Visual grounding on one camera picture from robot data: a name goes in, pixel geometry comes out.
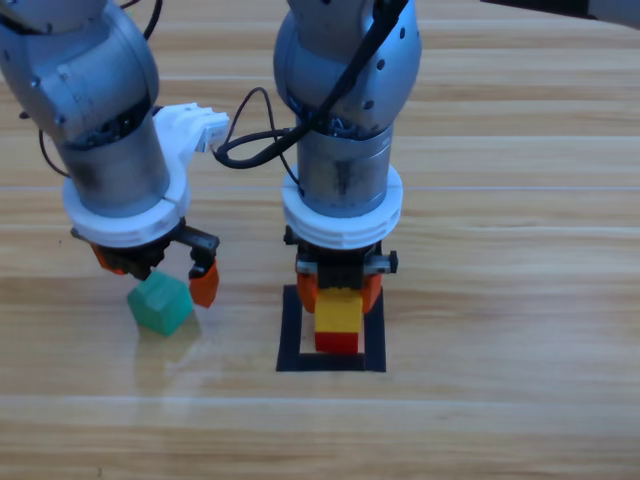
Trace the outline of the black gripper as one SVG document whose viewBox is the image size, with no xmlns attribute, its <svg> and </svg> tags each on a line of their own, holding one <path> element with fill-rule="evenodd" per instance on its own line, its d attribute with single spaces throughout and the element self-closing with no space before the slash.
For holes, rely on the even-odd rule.
<svg viewBox="0 0 640 480">
<path fill-rule="evenodd" d="M 382 291 L 382 275 L 398 270 L 397 252 L 384 254 L 381 241 L 351 250 L 329 249 L 303 240 L 289 225 L 283 240 L 297 247 L 298 296 L 311 314 L 315 313 L 318 287 L 361 289 L 362 313 L 369 313 Z"/>
<path fill-rule="evenodd" d="M 190 256 L 194 265 L 189 271 L 189 291 L 193 302 L 203 308 L 214 303 L 219 273 L 216 255 L 220 239 L 209 233 L 188 226 L 182 218 L 178 225 L 159 239 L 134 247 L 106 247 L 89 241 L 76 228 L 71 235 L 89 244 L 99 265 L 116 275 L 132 275 L 138 280 L 146 280 L 153 268 L 165 259 L 165 250 L 172 242 L 191 248 Z"/>
</svg>

